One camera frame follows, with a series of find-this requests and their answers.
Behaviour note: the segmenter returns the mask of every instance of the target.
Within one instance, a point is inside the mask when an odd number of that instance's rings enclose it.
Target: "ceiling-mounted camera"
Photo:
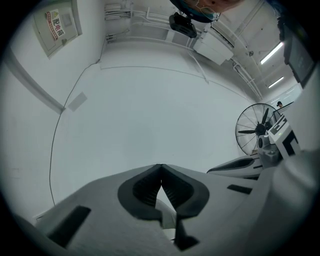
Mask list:
[[[183,17],[179,13],[175,13],[169,17],[169,23],[172,30],[186,35],[189,38],[197,37],[195,25],[192,24],[191,19]]]

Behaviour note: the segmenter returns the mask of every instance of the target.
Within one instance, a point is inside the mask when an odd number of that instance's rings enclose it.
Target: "electrical cable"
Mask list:
[[[243,149],[250,141],[252,141],[254,139],[255,136],[253,136],[252,139],[250,139],[243,147],[241,147],[241,149]]]
[[[112,38],[112,37],[114,37],[114,36],[122,35],[122,34],[125,34],[125,33],[128,33],[128,32],[130,32],[130,29],[129,29],[129,28],[127,28],[125,31],[120,32],[120,33],[108,34],[108,35],[106,35],[105,37],[106,37],[106,38]]]
[[[205,71],[203,70],[203,68],[201,67],[201,65],[199,64],[199,62],[197,61],[197,59],[195,58],[195,56],[193,56],[193,54],[192,54],[188,49],[187,49],[186,51],[187,51],[188,54],[194,59],[194,61],[198,64],[198,66],[199,66],[199,68],[200,68],[200,70],[201,70],[201,73],[202,73],[202,75],[203,75],[204,80],[206,81],[207,84],[209,84],[209,80],[208,80],[208,78],[207,78],[207,76],[206,76],[206,73],[205,73]]]
[[[275,112],[276,112],[276,111],[273,111],[272,116],[269,118],[269,120],[268,120],[267,122],[269,122],[269,121],[271,120],[271,118],[275,115]]]
[[[74,91],[78,81],[80,80],[81,76],[83,75],[83,73],[88,69],[90,68],[92,65],[95,65],[97,64],[100,60],[101,60],[101,57],[102,57],[102,53],[103,53],[103,49],[104,49],[104,46],[105,46],[105,42],[106,42],[106,39],[104,38],[104,42],[103,42],[103,45],[102,45],[102,49],[101,49],[101,54],[100,54],[100,58],[95,62],[95,63],[92,63],[90,64],[89,66],[87,66],[83,71],[82,73],[80,74],[79,78],[77,79],[77,81],[75,82],[71,92],[69,93],[68,97],[66,98],[66,101],[63,105],[63,111],[60,113],[59,115],[59,118],[58,118],[58,121],[56,122],[56,126],[55,126],[55,129],[54,129],[54,133],[53,133],[53,138],[52,138],[52,144],[51,144],[51,154],[50,154],[50,168],[49,168],[49,186],[50,186],[50,193],[51,193],[51,197],[52,197],[52,201],[53,201],[53,205],[56,206],[56,203],[55,203],[55,200],[54,200],[54,195],[52,193],[52,188],[51,188],[51,166],[52,166],[52,153],[53,153],[53,149],[54,149],[54,142],[55,142],[55,137],[56,137],[56,131],[57,131],[57,128],[58,128],[58,124],[59,124],[59,121],[60,121],[60,118],[61,118],[61,115],[62,113],[64,112],[64,110],[66,109],[66,104],[68,102],[68,99],[70,97],[70,95],[72,94],[72,92]]]
[[[256,143],[255,143],[255,146],[254,146],[254,148],[252,150],[252,153],[255,151],[257,144],[258,144],[258,135],[256,136]]]
[[[193,41],[194,41],[194,38],[191,39],[191,41],[190,41],[190,43],[189,43],[189,46],[188,46],[188,49],[190,49],[191,44],[193,43]]]
[[[254,83],[253,79],[251,79],[251,76],[248,74],[248,72],[242,68],[241,64],[239,62],[237,62],[235,59],[230,59],[232,60],[236,65],[233,66],[233,69],[242,77],[242,79],[247,83],[247,85],[252,89],[252,91],[255,93],[255,95],[261,100],[262,99],[262,95],[261,92],[259,91],[259,89],[257,88],[257,85]],[[248,81],[241,73],[239,70],[235,69],[235,66],[239,66],[241,68],[241,70],[244,72],[245,75],[247,75],[248,78],[250,78],[251,80]]]
[[[158,29],[164,29],[164,30],[169,30],[169,31],[175,32],[169,26],[165,26],[165,25],[162,26],[162,24],[157,25],[157,24],[146,23],[146,22],[135,22],[135,23],[131,24],[131,26],[134,26],[134,25],[150,26],[150,27],[154,27],[154,28],[158,28]]]
[[[161,24],[161,23],[159,23],[159,22],[154,22],[154,21],[151,21],[151,20],[149,20],[149,19],[147,19],[147,18],[145,18],[145,17],[143,17],[143,16],[141,16],[141,15],[134,15],[134,17],[142,18],[142,19],[146,20],[146,21],[149,22],[149,23],[160,24],[160,25],[164,25],[164,26],[170,27],[168,24]]]
[[[240,87],[241,87],[242,92],[243,92],[243,94],[244,94],[244,96],[245,96],[245,98],[246,98],[246,101],[247,101],[247,102],[250,102],[250,101],[248,100],[247,93],[246,93],[245,89],[243,88],[242,84],[240,84]]]

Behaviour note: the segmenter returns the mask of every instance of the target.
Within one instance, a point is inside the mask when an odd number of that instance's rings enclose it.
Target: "light panel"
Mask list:
[[[272,55],[274,55],[282,46],[284,45],[283,42],[279,43],[267,56],[261,60],[261,65],[264,64],[267,60],[271,58]]]
[[[280,100],[280,98],[277,98],[277,99],[275,99],[274,101],[271,101],[271,103],[274,103],[274,102],[276,102],[277,100]]]
[[[272,86],[274,86],[275,84],[279,83],[282,79],[284,79],[284,77],[281,77],[279,80],[275,81],[273,84],[271,84],[269,86],[269,88],[271,88]]]

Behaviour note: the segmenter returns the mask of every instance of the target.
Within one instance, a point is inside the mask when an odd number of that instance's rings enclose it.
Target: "black stripe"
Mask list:
[[[295,155],[295,151],[294,151],[293,147],[291,146],[291,142],[293,140],[295,140],[295,142],[298,144],[297,138],[294,134],[294,131],[292,130],[282,142],[282,144],[283,144],[283,146],[289,156]]]
[[[248,195],[252,191],[252,188],[245,187],[245,186],[233,185],[233,184],[228,186],[227,189],[233,190],[233,191],[237,191],[237,192],[240,192],[240,193],[244,193],[244,194],[248,194]]]
[[[259,178],[259,176],[255,176],[255,177],[245,177],[244,179],[248,179],[248,180],[255,180],[257,181]]]
[[[76,234],[82,223],[88,217],[91,210],[87,207],[77,206],[48,237],[60,245],[66,247],[71,238]]]
[[[240,160],[235,160],[231,163],[227,163],[227,164],[222,165],[220,167],[212,168],[212,169],[208,170],[206,173],[208,174],[213,171],[227,171],[227,170],[242,169],[242,168],[246,168],[246,167],[253,165],[254,162],[255,162],[255,160],[252,158],[243,158]]]
[[[156,164],[122,183],[118,189],[118,200],[135,218],[161,222],[161,211],[155,209],[160,188],[161,164]]]

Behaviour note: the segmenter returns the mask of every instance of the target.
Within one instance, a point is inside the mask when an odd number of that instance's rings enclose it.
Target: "person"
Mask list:
[[[281,101],[278,101],[278,103],[276,104],[277,107],[279,107],[280,109],[283,107]]]

